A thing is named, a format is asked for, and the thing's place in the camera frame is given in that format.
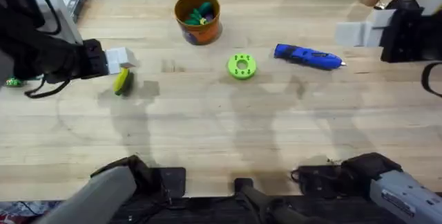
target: small white cube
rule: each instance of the small white cube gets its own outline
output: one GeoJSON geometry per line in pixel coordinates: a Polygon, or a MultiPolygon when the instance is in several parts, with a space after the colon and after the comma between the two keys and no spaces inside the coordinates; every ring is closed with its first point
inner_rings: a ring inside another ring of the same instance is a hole
{"type": "Polygon", "coordinates": [[[108,62],[109,74],[120,72],[120,68],[132,68],[137,66],[137,60],[128,48],[111,48],[104,51],[108,62]]]}

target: green marker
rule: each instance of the green marker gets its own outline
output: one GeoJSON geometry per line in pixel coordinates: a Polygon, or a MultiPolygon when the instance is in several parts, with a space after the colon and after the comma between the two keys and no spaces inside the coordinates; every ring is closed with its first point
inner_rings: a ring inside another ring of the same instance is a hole
{"type": "Polygon", "coordinates": [[[193,14],[191,14],[191,16],[192,16],[192,15],[194,15],[194,17],[195,17],[196,19],[201,19],[201,18],[202,18],[201,13],[200,13],[197,9],[193,9],[193,14]]]}
{"type": "Polygon", "coordinates": [[[227,63],[229,73],[238,80],[247,80],[255,75],[255,59],[248,54],[238,53],[232,55],[227,63]]]}
{"type": "Polygon", "coordinates": [[[188,25],[200,25],[200,22],[194,19],[187,19],[186,21],[184,21],[184,23],[188,25]]]}
{"type": "Polygon", "coordinates": [[[212,3],[211,2],[204,2],[198,8],[198,12],[203,16],[211,11],[212,11],[212,3]]]}

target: yellow object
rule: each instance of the yellow object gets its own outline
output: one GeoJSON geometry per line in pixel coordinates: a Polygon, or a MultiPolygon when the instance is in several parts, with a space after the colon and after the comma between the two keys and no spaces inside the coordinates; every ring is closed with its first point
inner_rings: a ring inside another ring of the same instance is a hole
{"type": "Polygon", "coordinates": [[[122,71],[118,74],[117,79],[115,80],[113,84],[113,91],[115,94],[120,95],[121,90],[123,89],[124,82],[129,76],[129,69],[128,68],[122,68],[122,71]]]}

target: blue glue gun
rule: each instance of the blue glue gun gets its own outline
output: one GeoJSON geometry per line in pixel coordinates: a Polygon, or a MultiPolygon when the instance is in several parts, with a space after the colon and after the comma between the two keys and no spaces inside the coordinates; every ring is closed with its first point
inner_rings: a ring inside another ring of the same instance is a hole
{"type": "Polygon", "coordinates": [[[345,66],[345,62],[333,54],[286,44],[276,46],[274,57],[327,70],[345,66]]]}

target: green object on table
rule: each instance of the green object on table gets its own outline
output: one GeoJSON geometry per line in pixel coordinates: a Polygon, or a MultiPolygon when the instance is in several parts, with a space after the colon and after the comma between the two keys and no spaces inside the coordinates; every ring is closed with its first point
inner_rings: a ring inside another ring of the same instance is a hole
{"type": "Polygon", "coordinates": [[[26,84],[26,81],[19,80],[16,77],[11,77],[8,80],[6,80],[7,87],[19,88],[19,87],[24,86],[25,84],[26,84]]]}
{"type": "Polygon", "coordinates": [[[209,13],[209,12],[211,12],[212,11],[212,3],[211,2],[204,2],[204,3],[202,3],[202,5],[198,8],[198,12],[201,14],[201,15],[205,15],[205,14],[207,14],[207,13],[209,13]]]}
{"type": "Polygon", "coordinates": [[[238,80],[247,80],[253,77],[256,69],[255,59],[244,53],[232,55],[227,63],[227,70],[238,80]]]}

